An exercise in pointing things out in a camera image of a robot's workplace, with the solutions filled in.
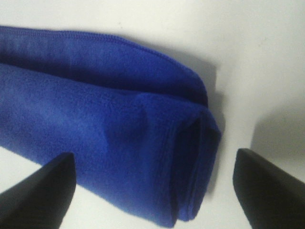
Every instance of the fabric fold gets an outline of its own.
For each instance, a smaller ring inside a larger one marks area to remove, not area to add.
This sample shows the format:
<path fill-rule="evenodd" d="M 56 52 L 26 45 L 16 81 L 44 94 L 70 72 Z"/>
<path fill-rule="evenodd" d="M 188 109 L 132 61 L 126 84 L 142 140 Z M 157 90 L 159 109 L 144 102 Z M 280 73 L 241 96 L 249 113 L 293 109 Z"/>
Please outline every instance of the fabric fold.
<path fill-rule="evenodd" d="M 172 227 L 193 219 L 220 132 L 193 71 L 123 38 L 0 27 L 0 145 Z"/>

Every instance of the folded fleece blanket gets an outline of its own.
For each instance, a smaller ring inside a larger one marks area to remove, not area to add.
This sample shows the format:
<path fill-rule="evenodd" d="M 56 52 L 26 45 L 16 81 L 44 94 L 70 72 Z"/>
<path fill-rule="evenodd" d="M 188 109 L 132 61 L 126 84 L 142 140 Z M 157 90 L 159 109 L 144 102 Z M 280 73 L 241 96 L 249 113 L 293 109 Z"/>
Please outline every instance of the folded fleece blanket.
<path fill-rule="evenodd" d="M 0 145 L 172 227 L 193 219 L 220 132 L 197 74 L 123 38 L 0 27 Z"/>

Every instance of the blue cloth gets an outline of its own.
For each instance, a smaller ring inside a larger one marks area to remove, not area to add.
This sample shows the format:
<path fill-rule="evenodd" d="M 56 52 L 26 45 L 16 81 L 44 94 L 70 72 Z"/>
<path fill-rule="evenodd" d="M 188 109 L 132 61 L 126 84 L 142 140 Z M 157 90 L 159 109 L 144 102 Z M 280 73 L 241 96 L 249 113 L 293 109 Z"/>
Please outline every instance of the blue cloth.
<path fill-rule="evenodd" d="M 75 154 L 77 182 L 172 227 L 193 219 L 220 132 L 203 82 L 123 38 L 0 27 L 0 145 L 44 164 Z"/>

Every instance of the white surface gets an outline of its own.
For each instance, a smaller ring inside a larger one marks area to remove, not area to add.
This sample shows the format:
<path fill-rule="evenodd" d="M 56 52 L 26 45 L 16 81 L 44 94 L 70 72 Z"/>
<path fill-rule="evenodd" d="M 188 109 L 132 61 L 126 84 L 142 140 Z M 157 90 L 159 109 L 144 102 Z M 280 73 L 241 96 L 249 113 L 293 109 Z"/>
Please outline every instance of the white surface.
<path fill-rule="evenodd" d="M 175 228 L 247 229 L 232 185 L 238 148 L 305 181 L 304 11 L 303 0 L 1 0 L 0 24 L 113 33 L 199 73 L 224 135 L 197 218 Z M 0 191 L 38 167 L 0 149 Z M 61 228 L 158 226 L 77 186 Z"/>

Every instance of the white background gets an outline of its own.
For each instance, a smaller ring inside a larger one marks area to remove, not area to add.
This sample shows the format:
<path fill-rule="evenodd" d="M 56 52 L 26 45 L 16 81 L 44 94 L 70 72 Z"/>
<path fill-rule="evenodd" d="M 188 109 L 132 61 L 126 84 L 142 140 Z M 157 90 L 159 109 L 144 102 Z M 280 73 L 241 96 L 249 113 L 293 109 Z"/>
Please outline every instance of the white background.
<path fill-rule="evenodd" d="M 232 185 L 248 147 L 305 181 L 304 0 L 1 0 L 0 24 L 112 33 L 195 70 L 224 132 L 202 207 L 177 229 L 248 229 Z M 0 148 L 0 192 L 40 166 Z M 61 229 L 155 229 L 77 186 Z"/>

